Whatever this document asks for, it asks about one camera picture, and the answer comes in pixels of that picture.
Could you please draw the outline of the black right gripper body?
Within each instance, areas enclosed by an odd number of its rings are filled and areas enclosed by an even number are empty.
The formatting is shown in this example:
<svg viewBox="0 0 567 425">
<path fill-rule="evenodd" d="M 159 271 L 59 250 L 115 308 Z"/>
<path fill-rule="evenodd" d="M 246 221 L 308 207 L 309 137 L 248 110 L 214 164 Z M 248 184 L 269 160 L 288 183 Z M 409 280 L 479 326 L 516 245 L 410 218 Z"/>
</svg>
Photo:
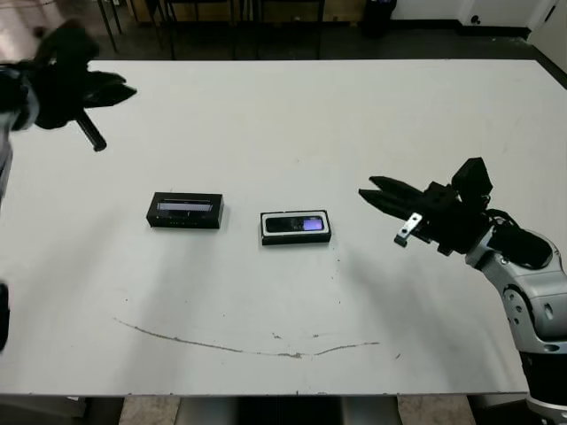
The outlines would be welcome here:
<svg viewBox="0 0 567 425">
<path fill-rule="evenodd" d="M 489 227 L 485 214 L 489 200 L 488 193 L 432 182 L 414 202 L 394 242 L 405 247 L 413 236 L 426 243 L 437 243 L 438 252 L 445 256 L 454 251 L 465 254 Z"/>
</svg>

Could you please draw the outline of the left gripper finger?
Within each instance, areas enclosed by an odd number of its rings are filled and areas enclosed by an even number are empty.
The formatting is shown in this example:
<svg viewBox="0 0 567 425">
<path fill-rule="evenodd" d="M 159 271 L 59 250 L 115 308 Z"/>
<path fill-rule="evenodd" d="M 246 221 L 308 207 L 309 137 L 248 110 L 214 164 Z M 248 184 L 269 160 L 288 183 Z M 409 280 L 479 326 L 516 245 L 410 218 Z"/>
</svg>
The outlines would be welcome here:
<svg viewBox="0 0 567 425">
<path fill-rule="evenodd" d="M 130 99 L 136 93 L 136 89 L 124 84 L 106 86 L 86 96 L 86 108 L 115 106 Z"/>
<path fill-rule="evenodd" d="M 100 71 L 88 72 L 85 80 L 85 85 L 88 89 L 108 89 L 124 85 L 125 83 L 126 80 L 116 73 Z"/>
</svg>

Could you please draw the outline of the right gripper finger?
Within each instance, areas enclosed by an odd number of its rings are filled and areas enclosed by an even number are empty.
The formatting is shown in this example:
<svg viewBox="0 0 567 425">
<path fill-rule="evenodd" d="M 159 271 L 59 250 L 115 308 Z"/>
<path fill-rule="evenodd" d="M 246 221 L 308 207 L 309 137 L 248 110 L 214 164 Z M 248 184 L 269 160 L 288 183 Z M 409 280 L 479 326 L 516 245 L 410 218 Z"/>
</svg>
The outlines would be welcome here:
<svg viewBox="0 0 567 425">
<path fill-rule="evenodd" d="M 387 176 L 371 176 L 369 181 L 376 187 L 373 195 L 384 201 L 413 201 L 420 198 L 423 192 L 405 182 Z"/>
<path fill-rule="evenodd" d="M 380 212 L 398 219 L 408 219 L 416 211 L 420 190 L 391 192 L 381 189 L 359 189 L 359 195 Z"/>
</svg>

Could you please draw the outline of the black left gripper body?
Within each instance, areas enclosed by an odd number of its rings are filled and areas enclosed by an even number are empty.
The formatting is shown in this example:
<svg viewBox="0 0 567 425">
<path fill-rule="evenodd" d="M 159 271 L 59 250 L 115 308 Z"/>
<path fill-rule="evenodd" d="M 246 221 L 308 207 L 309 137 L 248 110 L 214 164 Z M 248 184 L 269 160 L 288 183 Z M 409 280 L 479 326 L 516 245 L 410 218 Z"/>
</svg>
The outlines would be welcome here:
<svg viewBox="0 0 567 425">
<path fill-rule="evenodd" d="M 24 73 L 39 102 L 36 124 L 40 128 L 62 128 L 75 121 L 94 151 L 106 148 L 105 139 L 86 113 L 99 105 L 100 92 L 107 83 L 105 73 L 90 71 L 89 61 L 76 56 L 29 59 L 24 62 Z"/>
</svg>

